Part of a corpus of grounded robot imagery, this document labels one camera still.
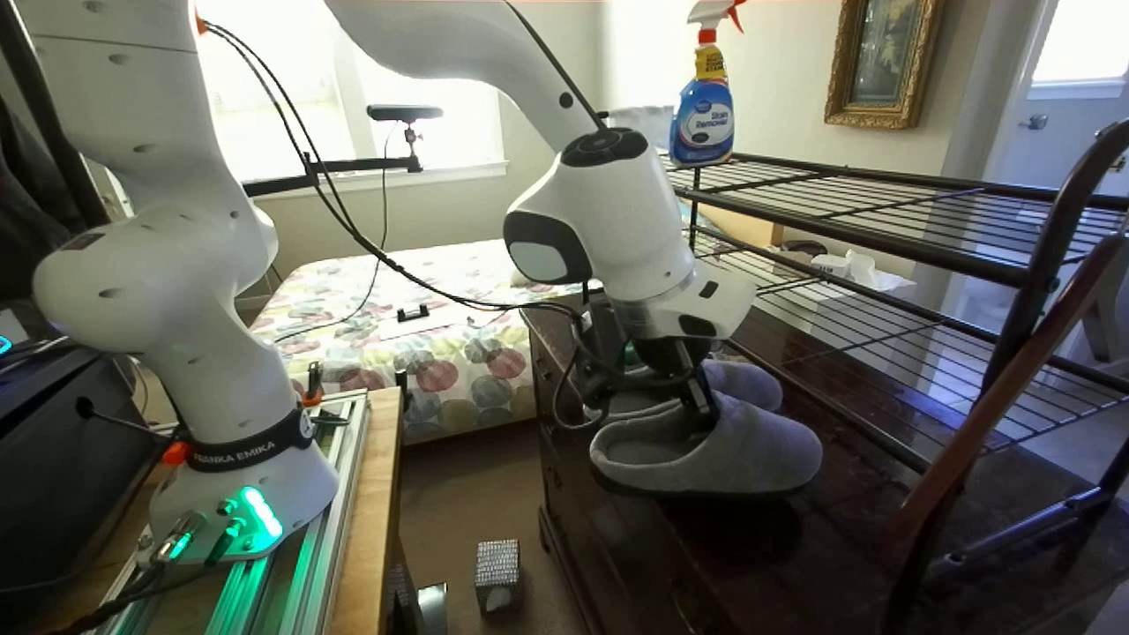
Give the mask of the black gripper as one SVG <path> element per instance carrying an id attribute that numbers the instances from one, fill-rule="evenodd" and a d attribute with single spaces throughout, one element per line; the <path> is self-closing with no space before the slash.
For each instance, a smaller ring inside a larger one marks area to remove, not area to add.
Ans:
<path id="1" fill-rule="evenodd" d="M 582 318 L 582 405 L 601 423 L 642 423 L 655 415 L 710 426 L 716 421 L 701 360 L 710 344 L 632 339 L 611 303 L 590 303 Z"/>

